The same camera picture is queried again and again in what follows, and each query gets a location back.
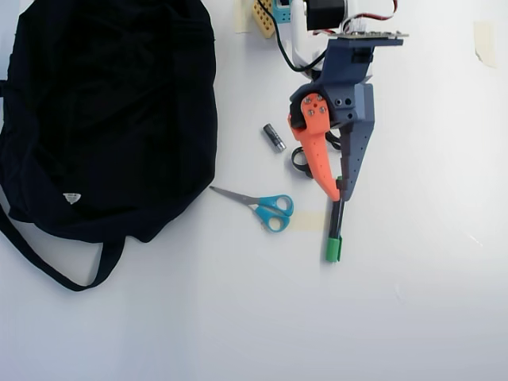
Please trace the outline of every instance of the scissor blade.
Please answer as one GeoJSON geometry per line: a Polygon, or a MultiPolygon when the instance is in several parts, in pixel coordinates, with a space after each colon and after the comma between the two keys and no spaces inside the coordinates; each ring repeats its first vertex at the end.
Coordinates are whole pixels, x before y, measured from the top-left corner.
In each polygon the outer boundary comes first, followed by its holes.
{"type": "Polygon", "coordinates": [[[225,189],[221,189],[221,188],[217,188],[217,187],[210,187],[210,189],[212,191],[216,191],[219,194],[222,194],[223,196],[225,196],[227,198],[231,198],[232,200],[235,200],[235,201],[240,202],[245,205],[254,205],[259,202],[258,198],[249,197],[249,196],[246,196],[245,194],[239,194],[239,193],[231,192],[229,190],[225,190],[225,189]]]}

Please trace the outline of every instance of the blue component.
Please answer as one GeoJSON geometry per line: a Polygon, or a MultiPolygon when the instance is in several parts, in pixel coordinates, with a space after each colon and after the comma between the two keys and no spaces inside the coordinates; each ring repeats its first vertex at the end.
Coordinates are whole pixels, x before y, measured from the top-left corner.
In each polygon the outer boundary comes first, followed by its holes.
{"type": "Polygon", "coordinates": [[[277,20],[277,24],[285,24],[291,21],[291,0],[289,6],[280,5],[280,0],[272,0],[271,14],[277,20]]]}
{"type": "Polygon", "coordinates": [[[280,233],[282,232],[290,222],[290,218],[284,214],[280,214],[277,212],[272,212],[267,207],[264,206],[258,206],[254,212],[258,215],[259,218],[261,218],[261,221],[266,225],[266,227],[272,231],[273,233],[280,233]],[[273,220],[278,220],[280,227],[278,229],[272,228],[273,220]]]}

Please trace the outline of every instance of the scissors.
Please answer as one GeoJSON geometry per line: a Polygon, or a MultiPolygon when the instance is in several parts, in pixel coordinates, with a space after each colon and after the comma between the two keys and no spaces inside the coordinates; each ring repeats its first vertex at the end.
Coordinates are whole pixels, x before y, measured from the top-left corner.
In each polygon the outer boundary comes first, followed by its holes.
{"type": "Polygon", "coordinates": [[[217,187],[210,187],[210,189],[251,208],[273,233],[282,232],[289,225],[290,217],[293,215],[293,200],[285,194],[254,198],[217,187]]]}

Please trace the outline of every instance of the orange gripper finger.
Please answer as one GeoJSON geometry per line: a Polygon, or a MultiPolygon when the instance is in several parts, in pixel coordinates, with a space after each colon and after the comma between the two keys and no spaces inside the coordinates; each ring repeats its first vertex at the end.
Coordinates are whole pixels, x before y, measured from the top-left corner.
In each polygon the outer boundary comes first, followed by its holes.
{"type": "Polygon", "coordinates": [[[301,110],[305,118],[306,128],[293,129],[291,127],[294,138],[302,143],[314,179],[333,201],[339,201],[341,193],[337,189],[337,183],[332,176],[328,151],[326,150],[325,134],[330,130],[326,100],[319,94],[309,94],[302,100],[301,110]]]}

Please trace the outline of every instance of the bag strap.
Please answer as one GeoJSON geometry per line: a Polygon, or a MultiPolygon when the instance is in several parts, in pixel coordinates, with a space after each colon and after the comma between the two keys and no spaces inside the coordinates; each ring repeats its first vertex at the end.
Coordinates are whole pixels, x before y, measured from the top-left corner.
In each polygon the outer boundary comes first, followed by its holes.
{"type": "Polygon", "coordinates": [[[0,230],[9,239],[9,241],[19,250],[19,252],[35,267],[39,268],[46,275],[51,276],[56,282],[73,291],[84,291],[94,288],[104,282],[120,260],[125,246],[125,239],[116,242],[106,242],[102,245],[101,259],[98,265],[97,275],[94,281],[88,286],[81,286],[72,282],[65,275],[59,273],[56,269],[44,262],[30,247],[28,242],[17,231],[6,212],[0,207],[0,230]]]}

